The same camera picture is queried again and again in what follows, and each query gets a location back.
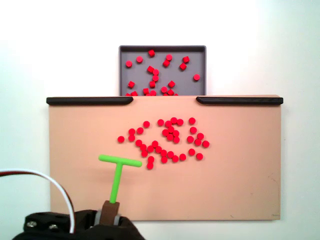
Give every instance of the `white cable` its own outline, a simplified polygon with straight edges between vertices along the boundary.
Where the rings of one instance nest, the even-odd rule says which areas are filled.
[[[50,182],[52,182],[62,193],[64,200],[66,202],[66,205],[68,207],[69,210],[69,214],[70,214],[70,233],[73,234],[75,232],[75,213],[74,213],[74,209],[72,207],[71,202],[69,201],[68,195],[66,193],[66,191],[64,190],[64,188],[53,178],[49,177],[48,175],[45,175],[39,171],[35,171],[35,170],[28,170],[28,169],[19,169],[19,168],[9,168],[9,169],[0,169],[0,173],[4,173],[4,172],[27,172],[27,173],[31,173],[31,174],[37,174],[47,180],[49,180]]]

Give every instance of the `white background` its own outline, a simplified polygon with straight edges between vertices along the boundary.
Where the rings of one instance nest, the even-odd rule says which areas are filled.
[[[319,1],[0,2],[0,169],[49,173],[46,97],[117,96],[119,45],[206,45],[208,95],[284,98],[281,220],[136,223],[145,238],[320,239]],[[45,180],[2,178],[0,239],[49,206]]]

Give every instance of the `gray tray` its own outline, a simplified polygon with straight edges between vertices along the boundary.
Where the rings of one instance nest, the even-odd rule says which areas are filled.
[[[148,51],[153,49],[155,56],[150,57]],[[163,66],[167,54],[172,55],[172,60],[168,67]],[[137,63],[136,58],[143,57],[142,63]],[[182,58],[189,56],[190,62],[184,71],[180,70]],[[126,62],[130,60],[132,67],[127,68]],[[161,88],[168,83],[175,82],[172,90],[178,95],[204,96],[206,95],[206,46],[130,46],[119,47],[119,76],[120,76],[120,96],[136,91],[139,96],[144,96],[143,89],[155,90],[157,96],[162,96]],[[159,70],[159,80],[155,88],[150,88],[153,74],[147,71],[148,66]],[[195,74],[200,75],[200,80],[194,81]],[[133,88],[128,87],[128,83],[135,83]]]

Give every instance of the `green plastic handle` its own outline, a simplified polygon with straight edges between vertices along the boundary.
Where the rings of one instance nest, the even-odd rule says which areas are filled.
[[[109,202],[111,204],[115,204],[117,201],[117,195],[118,195],[123,165],[128,165],[128,166],[133,166],[133,167],[141,167],[142,162],[137,161],[137,160],[128,159],[128,158],[122,158],[122,157],[117,157],[117,156],[108,156],[108,155],[100,155],[99,160],[103,161],[103,162],[109,162],[109,163],[116,164],[115,173],[114,173],[114,180],[113,180],[113,185],[112,185],[112,190],[111,190],[111,195],[110,195],[110,200],[109,200]]]

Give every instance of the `tan board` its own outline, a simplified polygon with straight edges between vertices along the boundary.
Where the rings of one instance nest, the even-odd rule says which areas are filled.
[[[184,120],[180,143],[162,137],[158,119]],[[188,119],[210,142],[209,148],[188,144]],[[128,141],[128,130],[144,121],[151,126],[136,139],[187,159],[161,163],[147,170],[147,158]],[[49,106],[50,175],[68,191],[75,210],[102,207],[111,193],[115,164],[101,154],[140,160],[142,167],[124,166],[117,202],[133,221],[277,220],[280,219],[280,105],[203,105],[195,96],[134,97],[128,105]],[[118,136],[125,142],[119,144]],[[188,156],[188,149],[204,159]],[[51,187],[51,210],[67,213]]]

